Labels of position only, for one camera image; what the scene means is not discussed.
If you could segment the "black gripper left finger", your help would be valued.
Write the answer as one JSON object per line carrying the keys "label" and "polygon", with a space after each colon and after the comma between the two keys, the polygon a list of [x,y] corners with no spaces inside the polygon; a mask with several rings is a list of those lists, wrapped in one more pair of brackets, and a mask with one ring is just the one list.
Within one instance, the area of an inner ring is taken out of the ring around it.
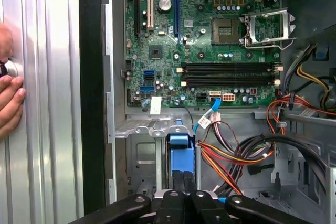
{"label": "black gripper left finger", "polygon": [[81,217],[72,223],[184,223],[184,173],[174,171],[172,189],[157,191],[153,199],[134,194]]}

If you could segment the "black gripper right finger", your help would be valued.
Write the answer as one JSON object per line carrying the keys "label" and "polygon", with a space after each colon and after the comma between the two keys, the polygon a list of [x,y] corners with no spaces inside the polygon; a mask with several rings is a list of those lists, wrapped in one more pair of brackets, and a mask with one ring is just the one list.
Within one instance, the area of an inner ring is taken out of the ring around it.
{"label": "black gripper right finger", "polygon": [[232,195],[222,202],[211,192],[197,190],[191,172],[185,172],[185,194],[186,223],[308,223],[241,195]]}

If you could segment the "person's hand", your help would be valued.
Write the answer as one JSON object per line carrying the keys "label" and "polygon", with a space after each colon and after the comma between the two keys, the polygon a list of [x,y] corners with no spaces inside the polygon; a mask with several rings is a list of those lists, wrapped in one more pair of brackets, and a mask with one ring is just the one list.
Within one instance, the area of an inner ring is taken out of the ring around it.
{"label": "person's hand", "polygon": [[[1,64],[13,55],[13,37],[8,27],[1,23]],[[23,113],[26,89],[23,77],[1,77],[1,139],[8,136],[19,124]]]}

